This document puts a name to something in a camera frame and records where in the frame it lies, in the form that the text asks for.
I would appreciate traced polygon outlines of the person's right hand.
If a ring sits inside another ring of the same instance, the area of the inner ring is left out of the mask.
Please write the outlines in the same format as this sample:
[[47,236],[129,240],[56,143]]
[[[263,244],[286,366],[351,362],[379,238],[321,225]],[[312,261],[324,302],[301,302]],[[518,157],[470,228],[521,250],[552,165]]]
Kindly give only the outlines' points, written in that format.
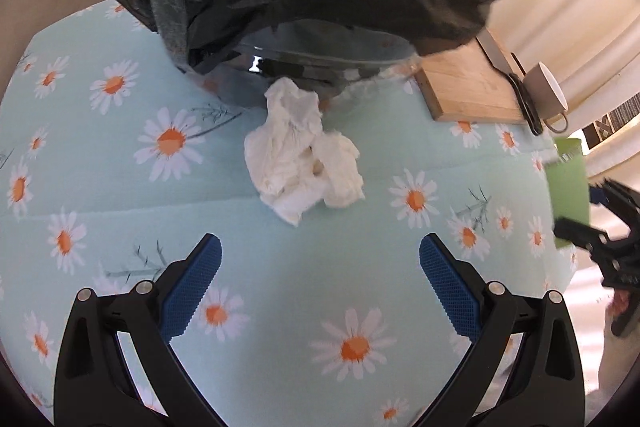
[[615,337],[628,337],[639,324],[639,293],[615,289],[612,303],[611,332]]

